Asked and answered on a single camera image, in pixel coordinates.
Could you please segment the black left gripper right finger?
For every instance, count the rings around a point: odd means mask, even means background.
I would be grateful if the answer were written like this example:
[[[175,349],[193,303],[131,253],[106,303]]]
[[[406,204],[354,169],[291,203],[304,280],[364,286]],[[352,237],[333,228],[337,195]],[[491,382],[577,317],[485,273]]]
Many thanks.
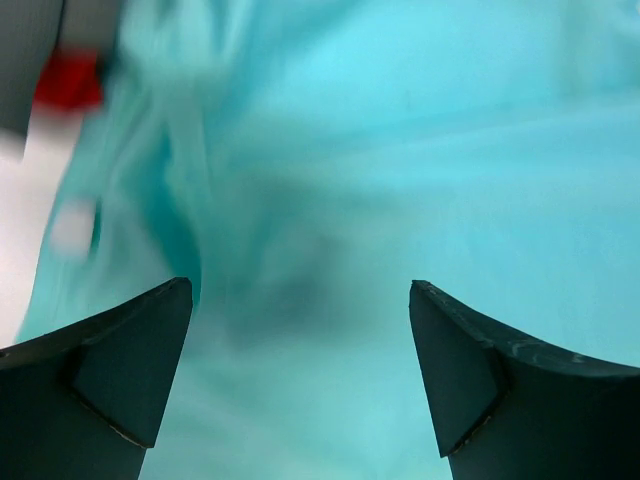
[[[635,479],[639,371],[477,312],[426,281],[410,323],[439,454],[456,479]]]

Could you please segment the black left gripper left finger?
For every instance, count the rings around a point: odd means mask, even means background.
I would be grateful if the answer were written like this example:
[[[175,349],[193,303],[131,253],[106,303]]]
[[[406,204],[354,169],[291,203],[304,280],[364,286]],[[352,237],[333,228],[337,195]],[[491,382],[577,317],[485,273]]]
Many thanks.
[[[136,479],[155,446],[192,312],[171,279],[1,351],[1,476]]]

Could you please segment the teal t shirt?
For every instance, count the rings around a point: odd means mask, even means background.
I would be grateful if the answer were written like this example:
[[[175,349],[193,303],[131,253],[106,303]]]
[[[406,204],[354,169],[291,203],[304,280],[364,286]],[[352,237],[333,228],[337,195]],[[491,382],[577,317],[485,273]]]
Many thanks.
[[[639,362],[638,3],[131,2],[18,337],[174,276],[143,478],[448,478],[413,281]]]

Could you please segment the folded red t shirt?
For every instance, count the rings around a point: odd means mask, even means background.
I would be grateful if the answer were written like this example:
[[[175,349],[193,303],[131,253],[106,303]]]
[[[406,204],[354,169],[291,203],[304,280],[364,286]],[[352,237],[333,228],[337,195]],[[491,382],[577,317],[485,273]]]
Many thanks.
[[[102,56],[97,50],[55,48],[34,93],[34,103],[65,112],[103,103]]]

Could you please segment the folded grey t shirt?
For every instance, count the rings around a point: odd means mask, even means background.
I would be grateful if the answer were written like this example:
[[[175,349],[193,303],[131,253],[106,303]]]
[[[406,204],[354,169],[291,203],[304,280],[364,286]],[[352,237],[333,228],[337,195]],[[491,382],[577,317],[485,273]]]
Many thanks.
[[[40,75],[56,45],[61,0],[1,0],[1,128],[27,136]]]

